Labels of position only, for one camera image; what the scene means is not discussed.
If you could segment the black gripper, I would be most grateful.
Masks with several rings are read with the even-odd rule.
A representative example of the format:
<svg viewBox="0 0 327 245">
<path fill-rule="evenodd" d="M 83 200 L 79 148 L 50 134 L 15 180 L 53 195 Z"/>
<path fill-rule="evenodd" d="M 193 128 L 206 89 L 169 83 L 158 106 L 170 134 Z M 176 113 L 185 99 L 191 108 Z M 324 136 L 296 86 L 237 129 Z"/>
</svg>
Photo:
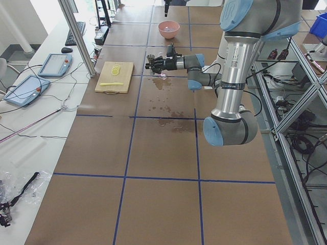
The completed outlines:
<svg viewBox="0 0 327 245">
<path fill-rule="evenodd" d="M 162 56 L 152 59 L 152 64 L 161 65 L 151 65 L 146 63 L 145 69 L 150 69 L 152 72 L 162 72 L 163 70 L 177 70 L 177 59 L 173 57 L 163 58 Z"/>
<path fill-rule="evenodd" d="M 167 17 L 168 11 L 169 11 L 169 6 L 170 6 L 172 0 L 164 0 L 164 2 L 165 2 L 165 17 Z"/>
</svg>

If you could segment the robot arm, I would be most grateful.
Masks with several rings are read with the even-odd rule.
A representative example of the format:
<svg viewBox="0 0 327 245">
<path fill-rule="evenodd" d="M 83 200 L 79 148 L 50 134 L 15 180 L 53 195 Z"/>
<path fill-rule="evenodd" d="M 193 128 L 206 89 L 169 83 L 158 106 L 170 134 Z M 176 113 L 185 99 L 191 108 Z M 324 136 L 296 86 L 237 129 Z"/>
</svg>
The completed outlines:
<svg viewBox="0 0 327 245">
<path fill-rule="evenodd" d="M 254 62 L 258 42 L 290 38 L 300 25 L 302 1 L 224 1 L 220 27 L 227 42 L 226 57 L 220 72 L 205 73 L 202 54 L 180 55 L 173 45 L 165 57 L 148 55 L 146 69 L 185 69 L 188 87 L 198 90 L 210 86 L 217 104 L 203 122 L 206 141 L 213 146 L 251 142 L 258 131 L 255 116 L 241 103 L 246 76 Z"/>
<path fill-rule="evenodd" d="M 165 17 L 168 16 L 170 6 L 186 6 L 189 0 L 164 0 Z"/>
</svg>

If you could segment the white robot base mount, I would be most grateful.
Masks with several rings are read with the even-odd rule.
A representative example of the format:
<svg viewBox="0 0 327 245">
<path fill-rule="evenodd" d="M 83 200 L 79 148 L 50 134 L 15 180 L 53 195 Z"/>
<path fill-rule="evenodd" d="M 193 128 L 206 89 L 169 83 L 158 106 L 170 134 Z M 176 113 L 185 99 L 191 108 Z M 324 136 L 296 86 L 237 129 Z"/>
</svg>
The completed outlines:
<svg viewBox="0 0 327 245">
<path fill-rule="evenodd" d="M 202 70 L 205 70 L 205 73 L 212 73 L 213 74 L 212 77 L 214 77 L 216 74 L 218 74 L 216 77 L 216 80 L 218 80 L 216 82 L 216 84 L 220 83 L 221 72 L 223 70 L 224 63 L 225 63 L 226 48 L 227 48 L 227 41 L 225 40 L 224 33 L 223 33 L 223 35 L 221 37 L 221 41 L 220 41 L 216 59 L 211 63 L 211 65 L 205 66 L 202 69 Z"/>
</svg>

